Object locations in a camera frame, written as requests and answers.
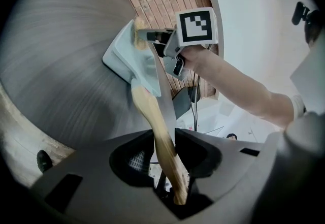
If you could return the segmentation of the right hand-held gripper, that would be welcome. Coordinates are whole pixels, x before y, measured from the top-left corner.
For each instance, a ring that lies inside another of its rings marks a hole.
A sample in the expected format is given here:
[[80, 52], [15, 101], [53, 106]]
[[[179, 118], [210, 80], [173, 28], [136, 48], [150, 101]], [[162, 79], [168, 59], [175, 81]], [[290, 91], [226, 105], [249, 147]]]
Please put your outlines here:
[[153, 43], [157, 55], [164, 60], [165, 71], [182, 81], [187, 76], [181, 51], [186, 46], [208, 46], [218, 43], [217, 19], [212, 7], [180, 11], [175, 14], [176, 28], [139, 29], [138, 39], [167, 41]]

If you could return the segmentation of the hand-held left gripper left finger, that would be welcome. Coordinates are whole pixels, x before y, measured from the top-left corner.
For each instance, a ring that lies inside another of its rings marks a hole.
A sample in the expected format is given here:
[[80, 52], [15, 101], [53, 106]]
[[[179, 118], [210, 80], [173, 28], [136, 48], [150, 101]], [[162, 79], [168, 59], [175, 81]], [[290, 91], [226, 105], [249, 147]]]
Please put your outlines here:
[[31, 191], [64, 223], [176, 223], [153, 179], [126, 163], [152, 150], [150, 130], [100, 142], [46, 171]]

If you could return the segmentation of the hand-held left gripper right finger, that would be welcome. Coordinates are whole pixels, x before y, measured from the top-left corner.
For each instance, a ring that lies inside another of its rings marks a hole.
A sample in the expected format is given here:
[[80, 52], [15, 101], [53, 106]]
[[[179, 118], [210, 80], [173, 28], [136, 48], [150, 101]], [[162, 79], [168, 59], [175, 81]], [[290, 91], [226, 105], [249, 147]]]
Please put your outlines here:
[[229, 193], [248, 174], [254, 163], [254, 181], [264, 181], [275, 158], [280, 134], [269, 134], [265, 143], [232, 141], [198, 132], [175, 129], [176, 151], [189, 173], [189, 194], [205, 195], [212, 201]]

